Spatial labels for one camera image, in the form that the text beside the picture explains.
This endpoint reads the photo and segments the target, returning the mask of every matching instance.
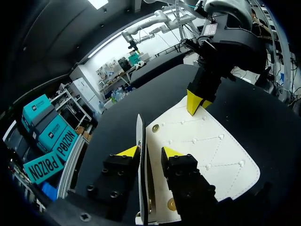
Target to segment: black table surface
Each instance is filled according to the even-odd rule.
[[[183,64],[185,55],[186,53],[171,52],[152,59],[145,66],[132,73],[131,85],[135,88],[141,87],[167,70]]]
[[[105,112],[80,168],[76,193],[85,196],[103,168],[103,160],[135,145],[139,113],[146,126],[177,104],[197,72],[192,65],[178,65],[126,96]],[[285,104],[262,89],[241,79],[222,79],[209,113],[245,148],[260,168],[260,178],[250,189],[258,192],[265,182],[273,187],[271,203],[287,195],[294,180],[296,160],[301,150],[301,119]],[[138,181],[129,197],[123,222],[134,224],[139,211]]]

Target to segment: metal shelf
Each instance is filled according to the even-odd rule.
[[[83,120],[85,119],[85,117],[86,117],[86,115],[84,115],[84,116],[81,118],[81,120],[80,120],[79,123],[77,124],[76,128],[77,128],[78,126],[81,125],[81,123],[83,122]]]
[[[71,97],[68,97],[66,100],[64,100],[55,110],[59,110],[61,107],[64,106],[69,100],[71,100]]]
[[[66,197],[67,192],[70,188],[79,154],[85,143],[89,144],[87,140],[83,138],[82,135],[79,135],[65,163],[65,167],[63,169],[62,176],[57,187],[57,198]]]
[[[67,93],[67,91],[65,90],[64,92],[60,93],[59,95],[57,95],[55,98],[53,98],[50,102],[54,102],[55,100],[57,100],[58,98],[60,98],[62,95],[64,95],[65,93]]]

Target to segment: screw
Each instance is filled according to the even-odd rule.
[[[93,191],[94,189],[95,189],[95,187],[94,187],[93,185],[89,185],[89,186],[87,187],[88,192],[91,192],[91,191]]]
[[[182,171],[178,171],[175,174],[176,174],[176,176],[181,176],[183,173],[182,173]]]
[[[210,185],[210,187],[208,188],[208,191],[214,192],[215,191],[215,186],[214,185]]]
[[[91,216],[88,213],[81,213],[79,218],[84,222],[88,222],[91,220]]]
[[[118,197],[118,192],[112,192],[111,193],[111,198],[112,199],[115,199],[115,198],[117,198]]]
[[[156,124],[156,125],[154,125],[153,127],[152,127],[152,132],[153,133],[156,133],[158,130],[159,130],[159,128],[160,128],[160,126],[158,125],[158,124]]]

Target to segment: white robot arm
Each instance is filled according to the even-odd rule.
[[[143,24],[138,26],[131,26],[128,29],[125,29],[121,34],[124,39],[130,43],[128,48],[134,48],[138,50],[136,44],[141,43],[142,41],[148,40],[154,37],[155,33],[158,32],[169,32],[170,30],[181,28],[180,24],[189,24],[192,30],[195,33],[195,36],[198,37],[197,29],[193,25],[192,21],[199,18],[209,18],[214,16],[214,13],[222,12],[228,13],[236,18],[240,22],[240,27],[248,31],[252,28],[252,18],[251,18],[251,7],[246,0],[144,0],[146,3],[154,3],[156,1],[165,2],[167,4],[176,4],[179,7],[185,8],[187,11],[193,15],[184,15],[178,17],[174,21],[171,21],[170,18],[163,13],[162,10],[155,11],[155,16],[151,19],[148,19]],[[197,9],[202,9],[204,14],[197,12]],[[139,30],[150,27],[153,24],[165,23],[165,25],[160,26],[150,32],[149,36],[141,37],[140,40],[133,39],[132,35],[137,34]]]

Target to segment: bolt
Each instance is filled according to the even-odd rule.
[[[91,220],[91,216],[88,213],[81,213],[79,218],[84,222],[88,222]]]
[[[87,187],[88,192],[91,192],[91,191],[93,191],[94,189],[95,189],[95,187],[94,187],[93,185],[89,185],[89,186]]]
[[[182,171],[178,171],[175,174],[176,174],[176,176],[181,176],[183,173],[182,173]]]
[[[154,125],[153,127],[152,127],[152,132],[153,133],[156,133],[158,130],[159,130],[159,128],[160,128],[160,126],[158,125],[158,124],[156,124],[156,125]]]
[[[112,192],[111,193],[111,198],[112,199],[115,199],[115,198],[117,198],[118,197],[118,192]]]

